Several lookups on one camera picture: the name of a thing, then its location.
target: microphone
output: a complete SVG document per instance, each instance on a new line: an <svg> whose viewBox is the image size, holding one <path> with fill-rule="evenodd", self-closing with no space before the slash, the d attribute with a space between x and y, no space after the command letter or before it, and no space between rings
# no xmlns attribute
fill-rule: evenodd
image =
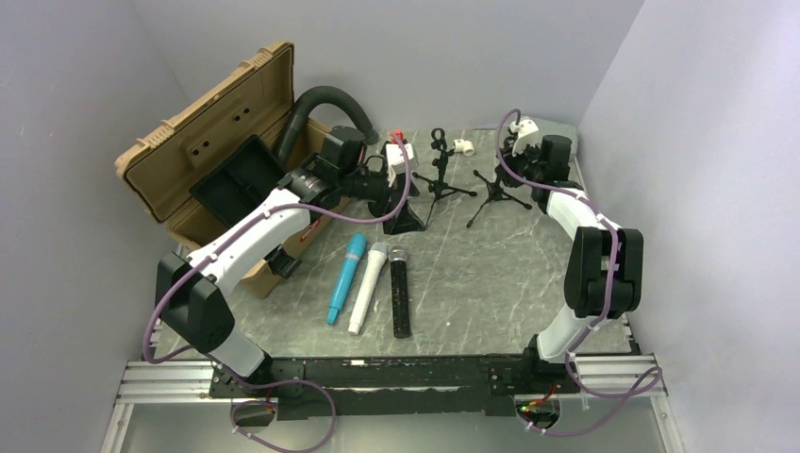
<svg viewBox="0 0 800 453"><path fill-rule="evenodd" d="M377 278L380 275L383 264L386 262L388 253L389 246L384 243L374 243L369 253L367 253L367 271L364 273L361 286L358 288L353 314L350 315L350 328L348 328L348 331L353 335L358 335L361 325L364 324L364 318L367 317L370 299L372 299Z"/></svg>
<svg viewBox="0 0 800 453"><path fill-rule="evenodd" d="M330 309L327 313L327 323L333 326L336 323L336 318L339 312L344 307L344 299L347 298L347 292L350 291L350 284L353 283L353 276L356 274L358 267L358 260L364 254L364 249L367 248L367 237L361 233L356 233L350 239L347 245L347 252L344 255L344 264L342 270L339 272L339 279L336 281L336 286L333 289L333 294L330 296Z"/></svg>
<svg viewBox="0 0 800 453"><path fill-rule="evenodd" d="M408 338L411 336L411 315L408 312L407 260L408 252L402 247L395 247L389 253L389 269L392 271L394 338Z"/></svg>

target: black microphone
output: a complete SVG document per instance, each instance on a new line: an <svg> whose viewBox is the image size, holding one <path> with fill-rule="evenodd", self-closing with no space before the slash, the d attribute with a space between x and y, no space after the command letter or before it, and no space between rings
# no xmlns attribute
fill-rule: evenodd
<svg viewBox="0 0 800 453"><path fill-rule="evenodd" d="M408 277L406 260L408 252L394 247L389 253L389 268L392 272L392 318L394 338L411 336L411 314L408 310Z"/></svg>

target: white microphone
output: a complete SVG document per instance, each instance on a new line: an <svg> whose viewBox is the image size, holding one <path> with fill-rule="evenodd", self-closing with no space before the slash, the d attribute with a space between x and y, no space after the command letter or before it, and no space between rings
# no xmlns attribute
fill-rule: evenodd
<svg viewBox="0 0 800 453"><path fill-rule="evenodd" d="M367 309L370 308L370 299L372 299L373 291L375 290L377 277L386 262L388 253L388 245L374 243L367 254L367 272L364 273L364 279L361 281L360 288L358 288L356 306L353 308L353 314L350 315L350 328L348 331L353 335L358 335L361 325L364 323L364 318L367 317Z"/></svg>

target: floor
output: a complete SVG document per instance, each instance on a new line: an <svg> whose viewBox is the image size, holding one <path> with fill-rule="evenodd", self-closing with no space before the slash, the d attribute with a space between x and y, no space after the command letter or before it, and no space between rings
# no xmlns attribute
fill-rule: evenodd
<svg viewBox="0 0 800 453"><path fill-rule="evenodd" d="M573 138L574 127L537 122L543 134L558 133ZM228 298L244 332L273 356L404 356L519 353L531 337L545 329L563 299L563 276L571 241L560 226L537 207L525 210L504 201L487 206L472 228L466 223L486 197L486 187L473 175L479 170L490 176L495 165L493 130L447 130L450 143L463 138L475 144L471 157L451 158L445 180L478 192L478 197L452 195L433 209L425 232L386 236L380 225L357 226L332 223L303 255L294 275L279 284L267 299L257 299L237 289ZM381 141L388 134L383 133ZM435 177L430 161L429 131L406 132L419 153L417 172ZM578 180L578 171L571 172ZM409 202L425 219L432 194L418 185L422 194ZM510 193L526 201L530 190ZM370 217L366 205L351 203L345 213ZM392 304L389 266L385 266L375 289L361 334L347 331L350 314L364 268L354 279L344 310L335 326L325 323L327 305L350 237L361 232L369 244L381 241L403 245L409 252L408 285L413 336L392 336ZM627 329L613 321L595 332L581 352L630 351ZM181 340L167 327L160 337L163 353Z"/></svg>
<svg viewBox="0 0 800 453"><path fill-rule="evenodd" d="M578 399L562 401L562 416L554 428L585 428L615 404L592 400L583 411ZM130 418L124 453L169 451L271 451L239 434L231 435L227 404L136 405ZM268 428L249 428L259 437L284 448L301 450L314 445L327 431L329 417L275 422ZM487 417L482 413L429 413L347 416L337 420L323 453L414 451L463 453L487 451L637 451L666 452L658 420L649 398L634 398L603 428L592 434L557 438L526 432L514 417Z"/></svg>

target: black hose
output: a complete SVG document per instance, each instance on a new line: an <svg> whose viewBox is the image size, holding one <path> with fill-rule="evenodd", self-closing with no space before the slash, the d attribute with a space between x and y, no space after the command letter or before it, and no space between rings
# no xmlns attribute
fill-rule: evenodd
<svg viewBox="0 0 800 453"><path fill-rule="evenodd" d="M377 142L377 132L373 127L373 123L367 117L361 105L358 104L356 99L353 99L353 96L336 87L314 87L301 94L294 101L292 115L289 117L283 133L281 133L280 139L277 141L275 151L284 166L289 161L289 155L294 149L294 144L297 143L297 138L300 137L300 133L306 127L308 116L312 110L321 104L330 104L340 108L347 114L356 129L364 134L368 144Z"/></svg>

